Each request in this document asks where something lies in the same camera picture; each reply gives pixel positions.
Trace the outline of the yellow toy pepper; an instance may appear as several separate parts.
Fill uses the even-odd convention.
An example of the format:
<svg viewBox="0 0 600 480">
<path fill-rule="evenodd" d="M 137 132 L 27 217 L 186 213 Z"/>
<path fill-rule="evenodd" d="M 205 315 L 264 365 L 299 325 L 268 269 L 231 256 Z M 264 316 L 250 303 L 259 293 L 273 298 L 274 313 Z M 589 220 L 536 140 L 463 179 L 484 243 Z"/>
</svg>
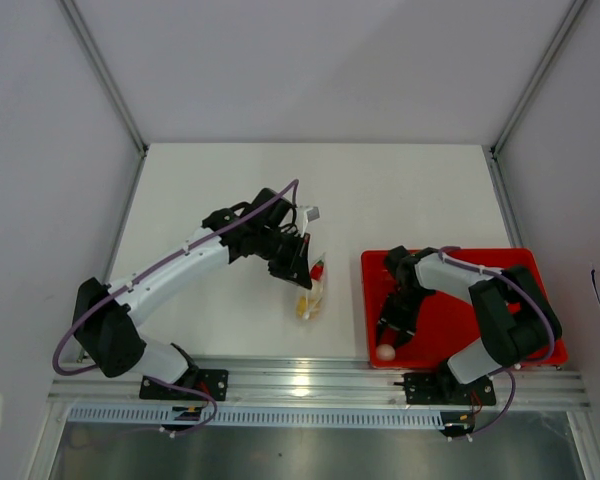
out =
<svg viewBox="0 0 600 480">
<path fill-rule="evenodd" d="M 322 297 L 309 297 L 302 295 L 296 301 L 296 317 L 299 320 L 315 320 L 320 315 L 322 306 Z"/>
</svg>

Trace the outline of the clear zip top bag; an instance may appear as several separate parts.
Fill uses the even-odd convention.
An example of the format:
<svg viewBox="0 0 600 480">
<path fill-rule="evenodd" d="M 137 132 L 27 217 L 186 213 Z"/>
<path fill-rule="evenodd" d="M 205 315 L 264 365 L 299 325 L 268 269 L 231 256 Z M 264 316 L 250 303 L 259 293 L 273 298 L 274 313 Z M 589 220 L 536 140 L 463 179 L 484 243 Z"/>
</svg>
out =
<svg viewBox="0 0 600 480">
<path fill-rule="evenodd" d="M 317 320 L 325 305 L 327 291 L 326 253 L 309 263 L 311 288 L 299 288 L 295 302 L 295 317 L 302 322 Z"/>
</svg>

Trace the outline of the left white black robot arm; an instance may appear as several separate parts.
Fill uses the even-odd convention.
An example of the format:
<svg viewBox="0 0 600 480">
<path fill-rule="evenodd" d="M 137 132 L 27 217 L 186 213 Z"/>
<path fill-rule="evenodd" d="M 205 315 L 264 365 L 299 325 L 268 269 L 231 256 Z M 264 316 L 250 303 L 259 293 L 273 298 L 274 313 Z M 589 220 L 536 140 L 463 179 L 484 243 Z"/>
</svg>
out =
<svg viewBox="0 0 600 480">
<path fill-rule="evenodd" d="M 174 343 L 144 338 L 141 325 L 193 281 L 249 256 L 266 261 L 272 277 L 311 289 L 310 236 L 299 230 L 298 213 L 295 199 L 264 188 L 250 202 L 212 212 L 180 246 L 144 270 L 109 284 L 84 281 L 71 336 L 105 377 L 138 373 L 161 399 L 194 398 L 202 380 L 195 361 Z"/>
</svg>

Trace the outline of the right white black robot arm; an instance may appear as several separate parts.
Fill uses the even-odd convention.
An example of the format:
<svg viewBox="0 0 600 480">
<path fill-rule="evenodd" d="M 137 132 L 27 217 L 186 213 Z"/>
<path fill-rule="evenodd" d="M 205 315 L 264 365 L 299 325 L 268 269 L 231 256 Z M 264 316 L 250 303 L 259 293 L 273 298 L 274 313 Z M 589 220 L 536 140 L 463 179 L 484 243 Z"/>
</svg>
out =
<svg viewBox="0 0 600 480">
<path fill-rule="evenodd" d="M 398 246 L 364 253 L 362 273 L 372 365 L 424 371 L 446 403 L 503 370 L 566 360 L 527 249 Z"/>
</svg>

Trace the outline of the white egg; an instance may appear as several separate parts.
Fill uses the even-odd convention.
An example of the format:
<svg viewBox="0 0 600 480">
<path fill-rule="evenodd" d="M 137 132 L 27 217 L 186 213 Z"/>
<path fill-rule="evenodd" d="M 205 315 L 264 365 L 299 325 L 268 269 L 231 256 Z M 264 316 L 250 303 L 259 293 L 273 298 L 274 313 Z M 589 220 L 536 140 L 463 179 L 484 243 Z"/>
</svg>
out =
<svg viewBox="0 0 600 480">
<path fill-rule="evenodd" d="M 320 301 L 324 296 L 324 282 L 319 280 L 312 280 L 311 299 L 313 301 Z"/>
<path fill-rule="evenodd" d="M 381 361 L 393 361 L 396 356 L 396 351 L 389 344 L 381 344 L 376 348 L 376 356 Z"/>
</svg>

